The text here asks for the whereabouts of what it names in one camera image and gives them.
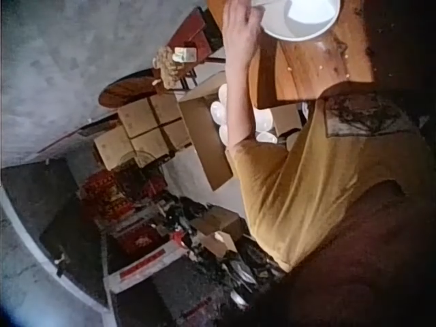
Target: yellow shirt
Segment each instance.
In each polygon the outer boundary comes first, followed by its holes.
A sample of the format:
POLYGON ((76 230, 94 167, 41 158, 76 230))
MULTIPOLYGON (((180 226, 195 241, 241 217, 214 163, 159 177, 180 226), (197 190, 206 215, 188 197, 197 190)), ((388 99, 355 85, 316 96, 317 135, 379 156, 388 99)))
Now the yellow shirt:
POLYGON ((424 140, 399 108, 378 95, 318 100, 290 152, 247 140, 233 160, 250 231, 286 271, 382 181, 396 181, 406 196, 436 198, 424 140))

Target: white bowl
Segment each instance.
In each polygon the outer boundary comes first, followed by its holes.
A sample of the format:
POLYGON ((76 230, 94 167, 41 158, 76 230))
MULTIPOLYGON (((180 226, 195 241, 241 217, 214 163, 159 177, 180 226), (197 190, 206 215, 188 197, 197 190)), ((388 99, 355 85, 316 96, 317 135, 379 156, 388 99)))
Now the white bowl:
POLYGON ((341 0, 282 0, 265 5, 262 26, 267 34, 277 39, 291 42, 306 41, 331 28, 339 16, 340 9, 341 0), (293 8, 293 1, 298 6, 293 8), (313 1, 313 7, 304 5, 310 1, 313 1), (330 15, 330 10, 326 11, 327 7, 332 8, 333 16, 330 15))
POLYGON ((222 84, 218 90, 219 101, 223 104, 224 108, 227 107, 227 84, 222 84))
POLYGON ((227 114, 225 112, 225 107, 221 102, 214 101, 211 104, 211 115, 216 124, 221 126, 227 123, 227 114))
POLYGON ((256 131, 270 131, 274 127, 273 114, 270 109, 259 110, 254 108, 254 119, 256 122, 256 131))
POLYGON ((276 136, 272 135, 271 133, 268 133, 267 131, 263 131, 262 133, 259 133, 258 136, 256 136, 256 140, 258 142, 265 142, 265 143, 278 143, 278 139, 276 136))
POLYGON ((221 139, 221 142, 227 147, 229 145, 229 134, 227 125, 222 125, 219 127, 219 138, 221 139))

